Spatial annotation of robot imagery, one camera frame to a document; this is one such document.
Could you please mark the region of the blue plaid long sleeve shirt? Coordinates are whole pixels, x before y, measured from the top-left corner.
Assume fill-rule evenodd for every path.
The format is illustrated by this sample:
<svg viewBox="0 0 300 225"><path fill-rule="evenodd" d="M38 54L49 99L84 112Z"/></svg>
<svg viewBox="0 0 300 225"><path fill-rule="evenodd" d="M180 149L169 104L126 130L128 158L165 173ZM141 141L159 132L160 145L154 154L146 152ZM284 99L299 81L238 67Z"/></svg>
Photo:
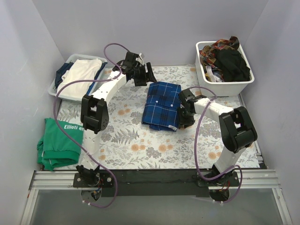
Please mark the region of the blue plaid long sleeve shirt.
<svg viewBox="0 0 300 225"><path fill-rule="evenodd" d="M157 131L177 131L181 86L168 82L150 84L142 114L142 124Z"/></svg>

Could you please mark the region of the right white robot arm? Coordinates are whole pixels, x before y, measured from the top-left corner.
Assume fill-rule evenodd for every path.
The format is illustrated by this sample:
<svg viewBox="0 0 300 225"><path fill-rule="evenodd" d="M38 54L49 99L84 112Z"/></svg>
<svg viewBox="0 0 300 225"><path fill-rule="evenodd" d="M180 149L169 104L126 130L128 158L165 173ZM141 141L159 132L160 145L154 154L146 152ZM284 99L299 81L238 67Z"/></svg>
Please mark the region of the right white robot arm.
<svg viewBox="0 0 300 225"><path fill-rule="evenodd" d="M212 98L204 95L195 96L190 88L179 93L181 103L177 110L179 128L192 126L195 123L194 115L200 115L194 140L196 170L202 180L223 186L229 181L229 176L234 169L240 168L236 163L245 149L257 140L257 132L245 107L232 108L218 104L215 102L217 95L208 88L205 90L212 94ZM198 164L197 140L200 125L205 116L219 124L224 147L211 172L203 175Z"/></svg>

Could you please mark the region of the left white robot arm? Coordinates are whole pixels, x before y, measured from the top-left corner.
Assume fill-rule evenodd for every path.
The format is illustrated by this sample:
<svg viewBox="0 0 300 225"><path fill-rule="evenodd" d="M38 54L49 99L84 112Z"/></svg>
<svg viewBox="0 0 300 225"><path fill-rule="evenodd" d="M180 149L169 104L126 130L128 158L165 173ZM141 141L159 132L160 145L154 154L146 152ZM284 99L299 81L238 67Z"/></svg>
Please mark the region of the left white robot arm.
<svg viewBox="0 0 300 225"><path fill-rule="evenodd" d="M87 156L92 158L96 147L95 140L100 131L109 123L108 104L118 90L128 81L134 80L135 86L146 86L148 82L156 82L151 64L144 63L143 57L127 52L125 59L112 69L108 82L105 82L90 95L84 95L81 102L81 123L84 128L84 142Z"/></svg>

